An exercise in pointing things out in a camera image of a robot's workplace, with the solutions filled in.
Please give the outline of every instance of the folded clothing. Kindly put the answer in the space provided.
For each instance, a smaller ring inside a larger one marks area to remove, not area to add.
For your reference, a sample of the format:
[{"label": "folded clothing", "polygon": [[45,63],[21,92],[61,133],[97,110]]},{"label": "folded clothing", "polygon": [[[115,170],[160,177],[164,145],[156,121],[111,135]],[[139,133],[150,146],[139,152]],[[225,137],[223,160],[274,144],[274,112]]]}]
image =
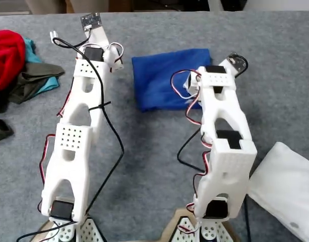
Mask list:
[{"label": "folded clothing", "polygon": [[[187,49],[151,56],[133,57],[134,89],[141,111],[152,109],[185,109],[189,100],[180,98],[170,85],[173,73],[210,65],[208,49]],[[189,96],[183,87],[189,73],[175,76],[173,83],[183,96]]]},{"label": "folded clothing", "polygon": [[26,63],[17,76],[16,85],[9,94],[9,101],[20,104],[34,97],[50,77],[61,76],[62,67],[45,63]]},{"label": "folded clothing", "polygon": [[[41,63],[42,61],[40,58],[35,54],[34,51],[34,42],[33,40],[23,37],[25,42],[25,61],[30,63]],[[53,88],[56,88],[59,86],[58,80],[56,77],[50,77],[43,86],[40,87],[39,90],[35,93],[35,95],[38,95],[42,92],[52,90]]]},{"label": "folded clothing", "polygon": [[309,161],[277,142],[250,179],[249,196],[309,242]]},{"label": "folded clothing", "polygon": [[22,36],[10,30],[0,30],[0,91],[9,86],[25,63]]}]

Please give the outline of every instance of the blue cloth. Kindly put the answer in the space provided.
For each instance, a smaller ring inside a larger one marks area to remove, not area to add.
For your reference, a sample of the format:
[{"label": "blue cloth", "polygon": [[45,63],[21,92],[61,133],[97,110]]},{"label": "blue cloth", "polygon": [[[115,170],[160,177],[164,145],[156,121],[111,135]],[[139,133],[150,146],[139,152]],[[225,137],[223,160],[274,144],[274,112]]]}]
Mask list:
[{"label": "blue cloth", "polygon": [[[142,112],[153,109],[186,109],[189,100],[180,98],[170,85],[174,72],[210,65],[208,49],[187,49],[151,56],[133,57],[134,90]],[[173,83],[183,96],[189,96],[183,84],[189,73],[175,75]]]},{"label": "blue cloth", "polygon": [[[33,40],[23,37],[25,42],[25,61],[30,63],[41,63],[40,58],[34,53],[34,43]],[[50,77],[48,81],[44,84],[43,87],[35,94],[46,92],[52,90],[59,86],[58,80],[56,77]]]}]

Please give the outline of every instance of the white pillow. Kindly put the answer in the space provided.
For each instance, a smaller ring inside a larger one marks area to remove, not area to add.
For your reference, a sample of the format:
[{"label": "white pillow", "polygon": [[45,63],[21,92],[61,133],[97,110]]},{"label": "white pillow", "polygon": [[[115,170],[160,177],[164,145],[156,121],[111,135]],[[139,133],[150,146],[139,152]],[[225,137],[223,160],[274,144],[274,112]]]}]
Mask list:
[{"label": "white pillow", "polygon": [[277,142],[252,175],[249,196],[309,242],[309,160]]}]

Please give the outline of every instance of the red cloth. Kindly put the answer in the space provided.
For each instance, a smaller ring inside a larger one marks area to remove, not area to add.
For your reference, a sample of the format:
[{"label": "red cloth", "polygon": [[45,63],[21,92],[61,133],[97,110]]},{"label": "red cloth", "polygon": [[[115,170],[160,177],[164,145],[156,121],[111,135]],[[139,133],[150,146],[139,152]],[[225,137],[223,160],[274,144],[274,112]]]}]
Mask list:
[{"label": "red cloth", "polygon": [[0,30],[0,91],[20,73],[25,64],[25,43],[22,36]]}]

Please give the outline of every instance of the table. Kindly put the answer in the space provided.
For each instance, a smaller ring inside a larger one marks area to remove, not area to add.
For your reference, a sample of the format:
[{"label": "table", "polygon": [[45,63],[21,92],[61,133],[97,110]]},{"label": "table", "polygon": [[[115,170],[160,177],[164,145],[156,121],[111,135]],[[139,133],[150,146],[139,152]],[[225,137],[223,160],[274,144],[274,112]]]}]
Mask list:
[{"label": "table", "polygon": [[[21,105],[10,104],[0,118],[15,135],[0,142],[0,241],[15,241],[37,230],[46,218],[36,210],[42,182],[38,170],[45,136],[55,132],[56,113],[70,87],[75,53],[51,44],[49,31],[72,43],[84,38],[80,15],[0,16],[0,29],[34,40],[38,55],[62,66],[60,88]],[[108,85],[109,116],[126,153],[91,215],[109,241],[158,239],[174,214],[192,200],[195,171],[180,165],[176,153],[196,130],[182,111],[141,113],[136,108],[131,57],[209,48],[218,64],[231,51],[250,67],[236,80],[237,95],[258,150],[253,169],[276,141],[309,159],[309,12],[110,13],[103,14],[110,41],[126,48],[125,68]],[[79,118],[87,124],[88,112]],[[194,111],[200,117],[200,111]],[[199,138],[183,159],[202,165]],[[119,145],[103,122],[99,143],[91,149],[90,197],[119,156]],[[68,184],[62,192],[66,193]],[[272,215],[249,200],[253,241],[299,241]],[[246,241],[242,211],[231,221]]]}]

